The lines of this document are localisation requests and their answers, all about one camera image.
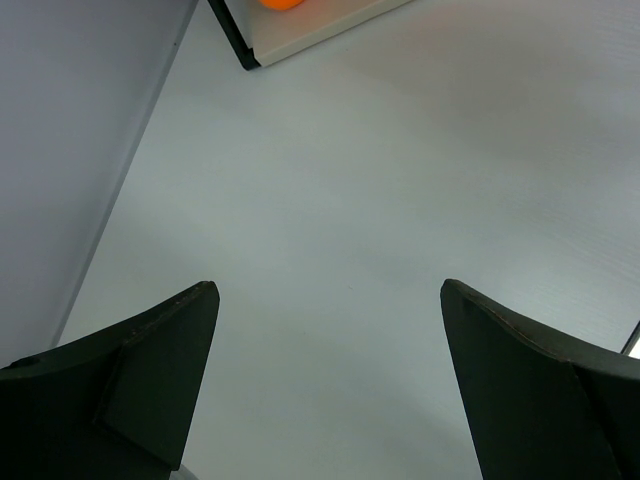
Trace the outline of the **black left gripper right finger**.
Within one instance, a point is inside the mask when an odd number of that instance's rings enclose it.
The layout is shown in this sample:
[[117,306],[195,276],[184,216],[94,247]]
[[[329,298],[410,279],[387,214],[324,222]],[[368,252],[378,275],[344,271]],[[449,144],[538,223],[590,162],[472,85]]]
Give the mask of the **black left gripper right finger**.
[[448,279],[443,322],[485,479],[636,479],[639,362]]

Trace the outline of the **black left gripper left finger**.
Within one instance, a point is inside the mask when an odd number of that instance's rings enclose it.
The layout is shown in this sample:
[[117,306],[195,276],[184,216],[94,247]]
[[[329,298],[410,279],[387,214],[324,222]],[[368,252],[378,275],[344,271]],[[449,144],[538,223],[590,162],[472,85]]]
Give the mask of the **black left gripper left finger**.
[[167,479],[179,470],[220,296],[199,282],[1,370],[4,479]]

